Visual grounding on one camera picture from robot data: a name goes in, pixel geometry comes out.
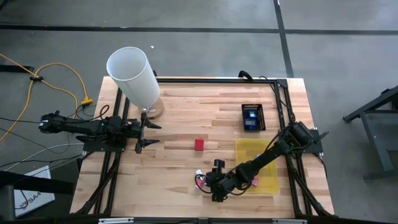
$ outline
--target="red block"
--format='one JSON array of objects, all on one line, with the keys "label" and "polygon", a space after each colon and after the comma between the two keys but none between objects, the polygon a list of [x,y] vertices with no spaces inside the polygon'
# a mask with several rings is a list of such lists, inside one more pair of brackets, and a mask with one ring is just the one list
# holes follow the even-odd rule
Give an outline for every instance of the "red block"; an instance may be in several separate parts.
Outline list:
[{"label": "red block", "polygon": [[196,151],[203,151],[204,146],[205,146],[204,139],[195,139],[195,150]]}]

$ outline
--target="white cylindrical container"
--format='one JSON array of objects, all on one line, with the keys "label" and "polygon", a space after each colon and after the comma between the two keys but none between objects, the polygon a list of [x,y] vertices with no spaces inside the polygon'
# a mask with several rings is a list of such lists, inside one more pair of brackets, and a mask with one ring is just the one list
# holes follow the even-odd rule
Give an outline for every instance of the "white cylindrical container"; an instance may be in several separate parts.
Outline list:
[{"label": "white cylindrical container", "polygon": [[106,70],[132,104],[148,108],[159,98],[159,85],[141,49],[124,47],[115,51],[106,62]]}]

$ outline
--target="wooden table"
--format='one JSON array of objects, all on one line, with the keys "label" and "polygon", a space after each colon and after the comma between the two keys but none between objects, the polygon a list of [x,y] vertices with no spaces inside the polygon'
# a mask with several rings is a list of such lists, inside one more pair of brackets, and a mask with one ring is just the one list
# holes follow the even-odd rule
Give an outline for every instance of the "wooden table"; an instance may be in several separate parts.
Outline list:
[{"label": "wooden table", "polygon": [[[312,115],[304,80],[288,79],[290,98],[297,121],[313,128]],[[95,116],[104,105],[114,106],[117,85],[104,77]],[[235,141],[239,138],[271,139],[280,129],[275,94],[269,85],[253,83],[160,83],[160,97],[165,111],[153,122],[162,129],[146,129],[148,139],[159,139],[142,154],[134,152],[135,140],[129,140],[122,154],[116,184],[112,216],[129,217],[228,217],[290,218],[294,217],[292,198],[283,156],[277,158],[279,193],[229,196],[223,203],[211,201],[211,195],[195,191],[194,173],[208,172],[214,159],[226,161],[226,169],[235,163]],[[245,133],[241,104],[261,103],[266,131]],[[128,118],[139,118],[130,105]],[[205,150],[194,150],[195,139],[205,140]],[[76,186],[71,212],[89,199],[100,179],[103,152],[84,160]],[[333,213],[328,182],[322,163],[314,155],[303,155],[309,189],[330,213]],[[104,198],[108,195],[105,189]],[[298,190],[300,208],[303,197]]]}]

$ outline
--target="concrete floor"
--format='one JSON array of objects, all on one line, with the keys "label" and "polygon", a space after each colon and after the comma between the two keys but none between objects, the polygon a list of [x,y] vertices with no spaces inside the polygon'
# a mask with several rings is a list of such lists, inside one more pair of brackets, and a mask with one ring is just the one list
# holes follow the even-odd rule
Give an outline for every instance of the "concrete floor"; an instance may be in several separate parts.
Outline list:
[{"label": "concrete floor", "polygon": [[[395,0],[280,0],[280,5],[286,29],[398,30]],[[0,22],[278,28],[272,0],[14,0],[0,12]],[[381,91],[397,85],[398,36],[287,35],[287,43],[294,75],[305,79],[314,122],[320,131],[330,131],[323,147],[336,214],[398,222],[398,180],[363,181],[363,174],[377,171],[381,166],[359,120],[345,124],[341,119]],[[79,71],[95,101],[102,77],[107,75],[106,59],[116,49],[129,45],[144,50],[160,76],[236,77],[240,70],[252,76],[287,76],[279,34],[0,30],[0,53],[35,68],[50,62],[69,64]],[[42,75],[48,82],[83,98],[77,77],[68,70],[48,68]],[[24,106],[28,76],[8,73],[0,76],[0,116],[16,118]],[[38,83],[23,119],[38,120],[42,114],[55,110],[72,114],[73,104],[68,95]],[[0,128],[9,125],[10,122],[0,121]],[[46,146],[67,143],[65,133],[41,134],[35,124],[20,123],[14,132]],[[8,135],[0,144],[0,164],[21,160],[41,149]],[[81,147],[71,147],[62,156],[74,156],[80,151]],[[59,157],[46,152],[34,159]],[[28,172],[39,165],[24,164],[13,171]]]}]

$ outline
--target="black container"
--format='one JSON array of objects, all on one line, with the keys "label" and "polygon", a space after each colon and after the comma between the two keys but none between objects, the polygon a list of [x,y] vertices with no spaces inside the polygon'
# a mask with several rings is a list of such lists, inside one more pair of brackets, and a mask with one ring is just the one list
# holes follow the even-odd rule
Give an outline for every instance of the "black container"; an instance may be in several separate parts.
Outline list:
[{"label": "black container", "polygon": [[[249,111],[255,111],[257,115],[256,129],[248,129],[245,125],[244,121],[249,119]],[[242,105],[242,117],[243,117],[243,128],[244,131],[265,131],[266,130],[266,123],[264,122],[264,113],[262,112],[262,105],[261,104],[248,104]]]}]

